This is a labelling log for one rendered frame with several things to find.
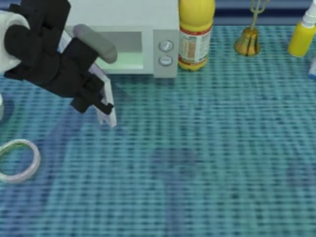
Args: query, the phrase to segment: microwave window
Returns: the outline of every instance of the microwave window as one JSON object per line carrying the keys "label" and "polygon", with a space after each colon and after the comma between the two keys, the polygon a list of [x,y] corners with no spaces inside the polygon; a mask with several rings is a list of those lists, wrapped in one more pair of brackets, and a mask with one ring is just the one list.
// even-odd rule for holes
{"label": "microwave window", "polygon": [[112,42],[118,51],[118,59],[113,64],[98,62],[103,70],[135,70],[144,68],[141,32],[99,32]]}

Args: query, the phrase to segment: sleeve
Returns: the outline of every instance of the sleeve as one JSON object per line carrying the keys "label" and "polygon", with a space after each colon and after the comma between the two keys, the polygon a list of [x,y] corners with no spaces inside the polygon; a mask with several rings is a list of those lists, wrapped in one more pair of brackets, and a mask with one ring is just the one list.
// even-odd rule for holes
{"label": "sleeve", "polygon": [[20,14],[0,10],[0,73],[9,71],[18,66],[21,61],[7,53],[4,47],[4,36],[12,25],[30,28],[28,21]]}

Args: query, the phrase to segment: microwave door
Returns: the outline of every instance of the microwave door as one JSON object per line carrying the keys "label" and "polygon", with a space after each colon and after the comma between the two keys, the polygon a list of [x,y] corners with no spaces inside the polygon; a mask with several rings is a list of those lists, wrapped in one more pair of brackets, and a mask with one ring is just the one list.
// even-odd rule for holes
{"label": "microwave door", "polygon": [[[59,50],[63,52],[71,40],[72,40],[72,37],[66,31],[63,31],[61,40],[59,42]],[[92,74],[95,74],[98,78],[100,78],[104,82],[104,87],[101,91],[101,94],[103,96],[102,103],[104,104],[111,103],[112,105],[114,105],[114,98],[113,98],[110,79],[103,72],[103,70],[101,70],[95,63],[92,64],[89,71]],[[104,122],[106,122],[110,127],[116,126],[117,118],[116,118],[115,107],[112,109],[112,112],[109,115],[104,114],[96,107],[95,107],[95,110],[96,110],[99,123],[101,125],[104,124]]]}

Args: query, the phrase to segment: gold bell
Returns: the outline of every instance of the gold bell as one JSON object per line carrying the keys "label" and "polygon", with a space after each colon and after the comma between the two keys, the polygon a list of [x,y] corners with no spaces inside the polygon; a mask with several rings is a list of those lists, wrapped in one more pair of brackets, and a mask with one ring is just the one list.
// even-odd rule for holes
{"label": "gold bell", "polygon": [[247,27],[234,44],[235,52],[243,56],[255,56],[260,52],[259,31]]}

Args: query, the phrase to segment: table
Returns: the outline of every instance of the table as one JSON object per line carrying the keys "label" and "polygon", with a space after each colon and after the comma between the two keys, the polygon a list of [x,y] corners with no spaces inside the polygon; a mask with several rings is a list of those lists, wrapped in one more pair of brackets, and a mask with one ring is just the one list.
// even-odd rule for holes
{"label": "table", "polygon": [[[316,236],[316,81],[286,52],[293,27],[259,27],[262,52],[235,54],[244,27],[214,27],[208,65],[175,80],[111,76],[118,126],[91,108],[1,79],[0,143],[35,142],[31,180],[0,184],[4,237]],[[0,166],[19,172],[31,153]]]}

